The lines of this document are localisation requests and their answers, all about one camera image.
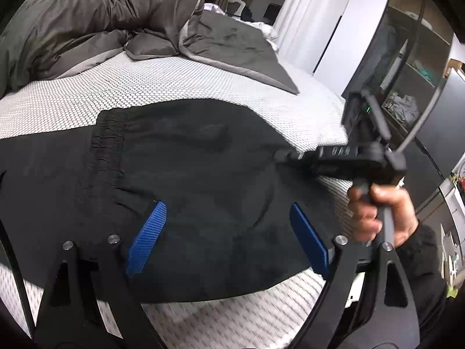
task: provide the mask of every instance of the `human hand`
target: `human hand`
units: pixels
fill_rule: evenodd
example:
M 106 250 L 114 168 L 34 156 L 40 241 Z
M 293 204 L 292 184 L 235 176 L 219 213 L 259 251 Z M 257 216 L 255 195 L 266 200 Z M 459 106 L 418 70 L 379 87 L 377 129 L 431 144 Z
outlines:
M 372 185 L 370 194 L 377 203 L 390 205 L 394 219 L 394 247 L 401 246 L 417 229 L 418 220 L 408 191 L 396 189 L 390 185 Z M 355 240 L 369 242 L 381 231 L 382 223 L 376 219 L 378 210 L 375 206 L 363 202 L 357 187 L 347 192 L 348 207 L 353 212 L 352 227 Z

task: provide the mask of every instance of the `black sleeve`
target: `black sleeve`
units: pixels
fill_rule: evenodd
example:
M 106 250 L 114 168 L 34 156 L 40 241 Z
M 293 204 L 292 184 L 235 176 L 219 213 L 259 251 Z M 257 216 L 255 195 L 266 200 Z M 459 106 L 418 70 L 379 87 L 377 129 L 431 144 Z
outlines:
M 412 289 L 423 338 L 441 318 L 447 300 L 447 284 L 439 273 L 434 231 L 420 224 L 396 252 Z

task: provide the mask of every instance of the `gray duvet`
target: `gray duvet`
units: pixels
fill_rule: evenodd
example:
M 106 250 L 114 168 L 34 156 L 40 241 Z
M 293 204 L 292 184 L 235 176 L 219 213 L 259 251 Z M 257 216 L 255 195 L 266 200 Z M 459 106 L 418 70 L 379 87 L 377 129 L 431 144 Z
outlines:
M 0 37 L 0 98 L 121 51 L 135 60 L 183 54 L 298 93 L 259 30 L 204 11 L 201 0 L 28 0 Z

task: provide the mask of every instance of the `white bedsheet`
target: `white bedsheet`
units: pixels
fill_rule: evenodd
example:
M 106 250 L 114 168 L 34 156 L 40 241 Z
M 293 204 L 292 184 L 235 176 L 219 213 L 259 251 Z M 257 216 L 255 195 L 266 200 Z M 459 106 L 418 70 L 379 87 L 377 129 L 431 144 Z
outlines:
M 186 58 L 133 61 L 124 53 L 80 75 L 35 81 L 0 100 L 0 138 L 94 124 L 114 107 L 185 98 L 212 98 L 248 106 L 299 150 L 346 141 L 340 119 L 344 100 L 290 65 L 284 67 L 298 96 L 245 76 Z M 322 178 L 335 195 L 341 232 L 349 233 L 349 182 Z M 169 348 L 283 348 L 315 304 L 324 281 L 308 269 L 277 286 L 237 298 L 197 303 L 144 305 Z M 26 282 L 34 318 L 42 289 Z M 0 296 L 26 330 L 11 272 L 0 265 Z M 118 334 L 108 306 L 100 302 L 107 330 Z

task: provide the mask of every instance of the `metal screw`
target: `metal screw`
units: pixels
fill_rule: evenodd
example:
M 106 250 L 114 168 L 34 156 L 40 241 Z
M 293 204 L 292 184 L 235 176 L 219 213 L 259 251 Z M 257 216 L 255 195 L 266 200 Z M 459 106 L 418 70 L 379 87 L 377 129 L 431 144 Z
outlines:
M 387 241 L 383 241 L 383 244 L 381 244 L 383 246 L 383 249 L 387 252 L 390 252 L 392 251 L 392 249 L 394 249 L 392 247 L 392 244 L 391 243 L 388 243 Z
M 74 243 L 71 240 L 65 241 L 63 243 L 63 249 L 69 251 L 74 246 Z
M 339 245 L 346 245 L 349 240 L 344 235 L 338 235 L 334 238 L 334 241 Z
M 110 235 L 108 237 L 108 239 L 106 239 L 108 241 L 108 243 L 110 244 L 118 244 L 119 242 L 119 235 L 117 234 L 113 234 L 113 235 Z

